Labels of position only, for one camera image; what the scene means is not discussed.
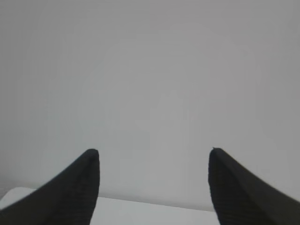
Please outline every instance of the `white wall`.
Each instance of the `white wall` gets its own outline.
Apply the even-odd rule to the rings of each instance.
[[[101,195],[211,209],[223,147],[300,199],[299,1],[0,2],[0,175],[36,188],[87,148]]]

